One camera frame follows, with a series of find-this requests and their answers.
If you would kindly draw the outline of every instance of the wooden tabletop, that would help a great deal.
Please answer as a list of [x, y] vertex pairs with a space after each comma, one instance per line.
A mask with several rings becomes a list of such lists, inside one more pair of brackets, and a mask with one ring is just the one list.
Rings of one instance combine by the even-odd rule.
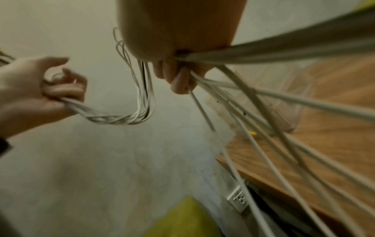
[[[316, 79], [312, 95], [314, 98], [375, 109], [375, 56], [323, 60], [305, 69], [305, 72]], [[351, 170], [375, 181], [375, 123], [305, 107], [301, 121], [292, 135]], [[324, 220], [332, 222], [332, 215], [298, 174], [264, 141], [258, 139], [258, 144], [310, 206], [317, 210]], [[268, 166], [257, 156], [251, 144], [242, 136], [236, 136], [227, 146], [227, 150], [244, 178], [298, 206]], [[375, 208], [375, 197], [367, 191], [313, 159], [306, 156], [304, 158], [318, 176]], [[226, 166], [221, 155], [218, 161]], [[375, 236], [374, 219], [341, 200], [340, 197], [332, 195], [368, 235]]]

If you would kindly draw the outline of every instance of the black wristband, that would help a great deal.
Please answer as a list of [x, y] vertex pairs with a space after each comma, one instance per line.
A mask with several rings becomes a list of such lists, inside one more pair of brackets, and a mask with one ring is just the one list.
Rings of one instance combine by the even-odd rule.
[[5, 139], [0, 138], [0, 155], [4, 155], [10, 148], [9, 143]]

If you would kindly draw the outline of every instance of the white electrical socket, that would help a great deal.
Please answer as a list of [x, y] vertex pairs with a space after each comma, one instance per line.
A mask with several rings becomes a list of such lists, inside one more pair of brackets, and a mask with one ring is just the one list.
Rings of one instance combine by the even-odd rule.
[[227, 197], [227, 200], [239, 213], [243, 212], [243, 210], [249, 205], [240, 186], [237, 186], [234, 189], [234, 191]]

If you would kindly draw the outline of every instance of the power outlet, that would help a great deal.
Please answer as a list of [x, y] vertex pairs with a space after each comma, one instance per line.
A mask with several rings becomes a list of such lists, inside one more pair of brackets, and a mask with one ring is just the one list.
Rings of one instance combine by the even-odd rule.
[[235, 190], [227, 197], [227, 200], [239, 213], [243, 212], [243, 210], [249, 205], [240, 186], [235, 188]]

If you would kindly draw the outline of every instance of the concrete floor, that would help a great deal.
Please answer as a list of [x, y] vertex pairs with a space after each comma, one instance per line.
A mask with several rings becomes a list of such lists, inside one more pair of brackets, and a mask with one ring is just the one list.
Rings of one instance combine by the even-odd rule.
[[[343, 14], [356, 0], [249, 0], [235, 42]], [[135, 90], [114, 49], [114, 2], [13, 0], [0, 8], [0, 48], [16, 57], [71, 57], [87, 75], [87, 103], [129, 113]], [[227, 236], [248, 236], [223, 198], [233, 180], [189, 96], [154, 80], [157, 108], [137, 126], [99, 126], [79, 116], [14, 137], [0, 160], [0, 211], [24, 236], [140, 236], [170, 207], [193, 196]], [[203, 91], [197, 89], [199, 98]], [[209, 111], [225, 142], [233, 134]]]

